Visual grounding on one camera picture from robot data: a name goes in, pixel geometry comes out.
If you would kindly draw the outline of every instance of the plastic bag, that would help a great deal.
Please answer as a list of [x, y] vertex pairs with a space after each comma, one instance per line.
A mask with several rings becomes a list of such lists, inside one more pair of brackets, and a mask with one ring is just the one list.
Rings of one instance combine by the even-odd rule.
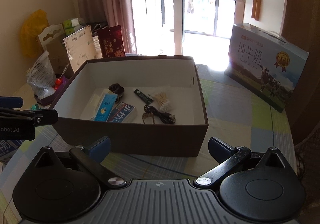
[[170, 86], [157, 87], [149, 94], [158, 103], [161, 113], [168, 112], [172, 109], [171, 102], [168, 99], [167, 92]]
[[48, 56], [48, 51], [45, 51], [37, 59], [33, 67], [27, 71], [27, 83], [38, 98], [44, 98], [48, 93], [52, 93], [51, 89], [56, 80], [56, 75]]
[[22, 53], [26, 57], [35, 58], [41, 52], [36, 37], [49, 27], [47, 13], [37, 10], [23, 23], [20, 31]]

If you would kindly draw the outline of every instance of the blue packet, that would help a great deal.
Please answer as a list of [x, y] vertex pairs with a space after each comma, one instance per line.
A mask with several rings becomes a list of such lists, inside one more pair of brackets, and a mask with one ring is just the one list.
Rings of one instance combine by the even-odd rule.
[[94, 118], [95, 121], [106, 122], [110, 115], [113, 105], [116, 102], [118, 95], [116, 94], [105, 94], [104, 98], [100, 104], [97, 115]]

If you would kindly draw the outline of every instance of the brown box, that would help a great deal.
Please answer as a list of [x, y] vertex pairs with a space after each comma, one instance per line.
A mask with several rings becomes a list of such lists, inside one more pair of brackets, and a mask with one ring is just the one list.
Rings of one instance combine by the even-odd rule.
[[[92, 100], [113, 83], [124, 87], [121, 101], [133, 105], [138, 116], [132, 123], [90, 121]], [[145, 103], [134, 94], [148, 94], [158, 86], [167, 92], [176, 116], [174, 125], [143, 124]], [[136, 56], [87, 60], [54, 100], [51, 109], [59, 114], [53, 125], [70, 145], [89, 145], [102, 136], [111, 139], [113, 152], [195, 157], [204, 140], [208, 118], [193, 58], [185, 56]]]
[[[47, 51], [49, 52], [49, 60], [51, 62], [53, 71], [56, 74], [61, 74], [67, 64], [70, 64], [66, 48], [64, 46], [63, 39], [66, 36], [60, 35], [53, 39], [47, 44]], [[71, 78], [74, 72], [72, 67], [69, 65], [67, 71], [65, 72], [66, 78]]]

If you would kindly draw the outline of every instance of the toothpaste box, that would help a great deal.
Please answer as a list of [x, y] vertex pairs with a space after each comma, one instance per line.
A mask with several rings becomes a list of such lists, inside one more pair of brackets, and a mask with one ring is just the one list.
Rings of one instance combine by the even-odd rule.
[[137, 117], [137, 109], [129, 104], [120, 102], [110, 113], [107, 122], [131, 123]]

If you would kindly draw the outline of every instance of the checkered tablecloth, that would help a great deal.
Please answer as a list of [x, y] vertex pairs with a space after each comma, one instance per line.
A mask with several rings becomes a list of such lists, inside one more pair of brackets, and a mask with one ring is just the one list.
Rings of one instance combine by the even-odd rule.
[[[110, 153], [101, 164], [127, 180], [188, 178], [192, 181], [218, 165], [207, 148], [208, 140], [215, 136], [233, 147], [242, 145], [253, 152], [265, 152], [268, 147], [278, 147], [296, 169], [292, 136], [285, 111], [277, 112], [223, 72], [212, 71], [204, 65], [197, 65], [197, 69], [209, 121], [209, 128], [197, 157]], [[25, 141], [0, 174], [2, 223], [7, 221], [16, 224], [21, 220], [12, 201], [12, 191], [43, 146], [51, 146], [55, 151], [71, 148], [52, 126], [36, 128], [35, 140]]]

